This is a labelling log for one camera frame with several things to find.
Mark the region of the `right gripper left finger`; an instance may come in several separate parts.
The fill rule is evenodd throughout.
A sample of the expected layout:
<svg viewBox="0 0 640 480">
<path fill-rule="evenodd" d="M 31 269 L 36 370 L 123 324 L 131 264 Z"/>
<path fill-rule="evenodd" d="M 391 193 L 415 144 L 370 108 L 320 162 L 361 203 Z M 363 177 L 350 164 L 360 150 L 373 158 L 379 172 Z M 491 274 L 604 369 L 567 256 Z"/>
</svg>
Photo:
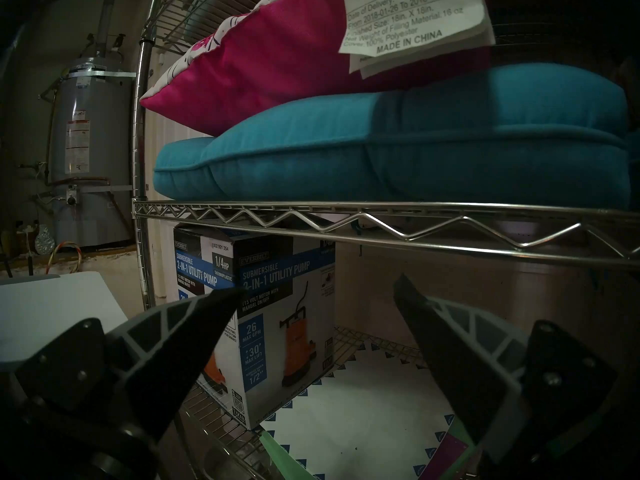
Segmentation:
<svg viewBox="0 0 640 480">
<path fill-rule="evenodd" d="M 79 321 L 16 370 L 26 408 L 53 433 L 79 442 L 158 441 L 204 370 L 242 287 L 151 308 L 105 333 Z"/>
</svg>

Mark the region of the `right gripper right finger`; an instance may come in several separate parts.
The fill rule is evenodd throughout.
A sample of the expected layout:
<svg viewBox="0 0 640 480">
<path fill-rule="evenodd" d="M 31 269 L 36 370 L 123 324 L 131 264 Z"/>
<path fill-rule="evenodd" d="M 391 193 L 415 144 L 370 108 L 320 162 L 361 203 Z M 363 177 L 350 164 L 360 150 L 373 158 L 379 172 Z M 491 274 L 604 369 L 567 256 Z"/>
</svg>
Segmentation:
<svg viewBox="0 0 640 480">
<path fill-rule="evenodd" d="M 526 334 L 427 297 L 405 274 L 393 300 L 484 464 L 560 464 L 599 425 L 618 374 L 556 323 L 539 319 Z"/>
</svg>

